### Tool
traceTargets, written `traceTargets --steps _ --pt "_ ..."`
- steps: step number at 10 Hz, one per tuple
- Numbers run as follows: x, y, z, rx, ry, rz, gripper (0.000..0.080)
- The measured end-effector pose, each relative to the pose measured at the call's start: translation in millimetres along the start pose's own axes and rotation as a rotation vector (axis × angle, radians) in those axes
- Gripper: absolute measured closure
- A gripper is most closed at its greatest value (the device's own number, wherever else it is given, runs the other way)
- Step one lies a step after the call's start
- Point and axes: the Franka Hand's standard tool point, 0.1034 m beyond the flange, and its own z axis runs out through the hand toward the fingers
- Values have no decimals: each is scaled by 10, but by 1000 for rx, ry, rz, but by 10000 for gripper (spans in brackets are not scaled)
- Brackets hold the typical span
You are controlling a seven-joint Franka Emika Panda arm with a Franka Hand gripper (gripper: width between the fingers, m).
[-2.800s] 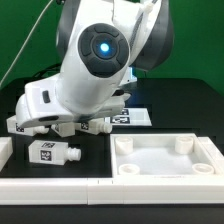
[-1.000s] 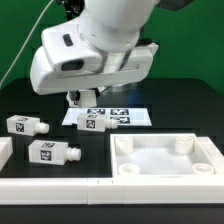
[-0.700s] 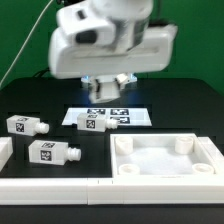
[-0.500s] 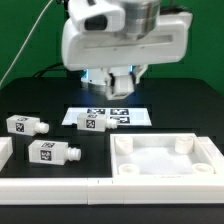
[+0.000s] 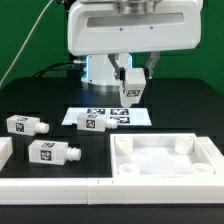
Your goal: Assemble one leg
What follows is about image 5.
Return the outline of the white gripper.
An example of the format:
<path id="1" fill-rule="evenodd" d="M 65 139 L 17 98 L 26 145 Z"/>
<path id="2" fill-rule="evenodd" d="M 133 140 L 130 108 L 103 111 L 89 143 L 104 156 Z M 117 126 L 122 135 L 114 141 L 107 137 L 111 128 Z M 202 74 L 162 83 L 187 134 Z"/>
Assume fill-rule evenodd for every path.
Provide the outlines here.
<path id="1" fill-rule="evenodd" d="M 151 52 L 150 79 L 159 51 L 192 49 L 201 39 L 203 0 L 149 0 L 148 12 L 131 13 L 119 0 L 77 0 L 68 16 L 68 50 L 75 56 L 109 54 L 115 79 L 125 79 L 115 54 Z"/>

